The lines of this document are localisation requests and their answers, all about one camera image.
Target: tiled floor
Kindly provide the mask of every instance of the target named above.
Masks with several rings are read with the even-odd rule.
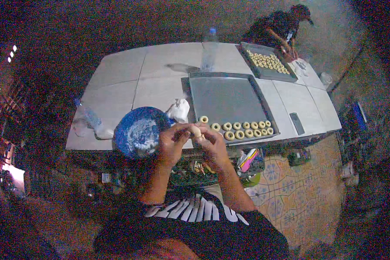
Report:
[[[306,251],[315,242],[333,243],[341,210],[341,154],[335,135],[310,148],[312,160],[290,167],[280,155],[266,157],[260,183],[246,189],[290,247]]]

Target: baking tray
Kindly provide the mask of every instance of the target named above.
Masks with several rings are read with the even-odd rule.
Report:
[[[241,47],[240,51],[244,57],[244,60],[246,61],[247,65],[250,67],[251,71],[253,72],[256,78],[262,80],[279,80],[279,81],[286,81],[286,82],[296,82],[298,80],[298,77],[293,72],[291,67],[287,64],[286,60],[283,58],[281,53],[275,52],[274,48],[247,43],[247,42],[240,43],[240,47]],[[249,57],[247,50],[250,50],[253,53],[257,53],[261,55],[267,55],[267,56],[269,56],[270,54],[276,55],[277,58],[281,61],[283,66],[286,67],[286,69],[289,71],[290,74],[278,73],[276,70],[257,67],[256,65],[254,65],[253,61]]]
[[[227,144],[257,141],[280,134],[254,76],[226,72],[190,72],[189,84],[196,121],[201,116],[207,116],[209,125],[221,125],[222,134],[225,133],[222,125],[226,122],[271,122],[274,130],[272,135],[225,140]]]

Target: person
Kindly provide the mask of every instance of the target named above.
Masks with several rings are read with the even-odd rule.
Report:
[[[193,124],[162,132],[158,157],[135,199],[94,240],[99,258],[119,259],[288,259],[286,238],[244,191],[224,138],[197,123],[205,138],[196,142],[218,175],[219,194],[203,189],[167,192],[172,167]]]
[[[260,17],[244,34],[243,41],[258,43],[272,48],[283,47],[293,58],[297,58],[296,37],[299,22],[309,21],[311,12],[305,5],[293,5],[290,12],[277,10],[267,17]]]

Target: black t-shirt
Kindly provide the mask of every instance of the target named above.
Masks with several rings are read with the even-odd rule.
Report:
[[[151,241],[177,239],[201,259],[287,259],[286,238],[260,212],[235,213],[215,196],[169,196],[170,203],[135,203],[94,241],[95,251],[128,254]]]
[[[297,36],[299,19],[289,12],[279,10],[269,16],[257,19],[246,36],[267,43],[270,47],[280,45],[280,42],[266,30],[266,27],[270,27],[277,35],[290,43],[291,39]]]

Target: flour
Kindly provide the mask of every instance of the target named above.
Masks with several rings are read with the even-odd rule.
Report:
[[[155,147],[159,143],[159,130],[156,122],[151,119],[140,119],[134,122],[126,135],[129,151],[137,151],[140,155],[155,152]]]

